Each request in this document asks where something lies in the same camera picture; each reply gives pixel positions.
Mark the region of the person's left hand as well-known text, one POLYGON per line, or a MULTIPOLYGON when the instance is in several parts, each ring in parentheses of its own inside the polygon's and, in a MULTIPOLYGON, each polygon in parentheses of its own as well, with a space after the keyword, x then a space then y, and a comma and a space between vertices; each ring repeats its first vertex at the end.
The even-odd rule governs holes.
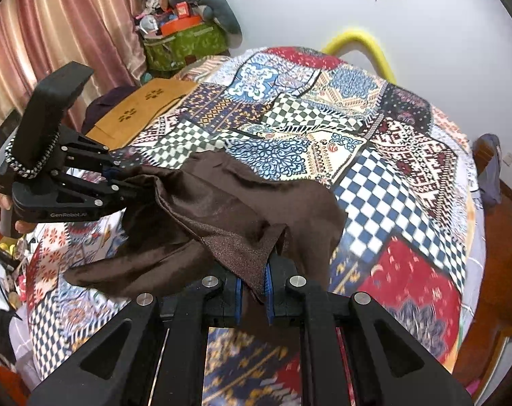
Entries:
POLYGON ((13 208, 13 201, 5 194, 0 194, 0 209, 0 233, 2 235, 18 238, 31 233, 37 226, 37 223, 17 220, 18 216, 13 208))

